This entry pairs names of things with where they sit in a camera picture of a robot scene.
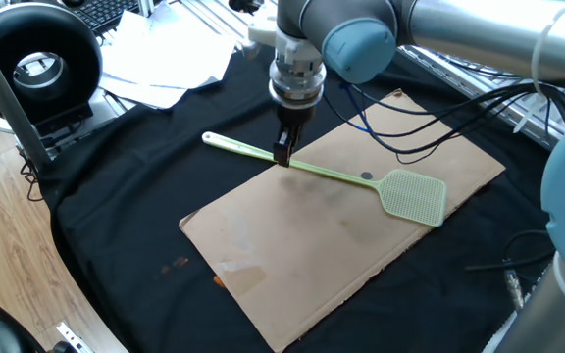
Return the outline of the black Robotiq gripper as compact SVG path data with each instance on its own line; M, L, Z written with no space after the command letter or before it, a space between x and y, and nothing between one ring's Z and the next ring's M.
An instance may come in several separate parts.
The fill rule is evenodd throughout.
M281 128L274 142L273 157L278 165L289 166L289 160L300 140L303 125L316 116L316 110L316 106L305 109L290 109L283 105L276 106L276 117Z

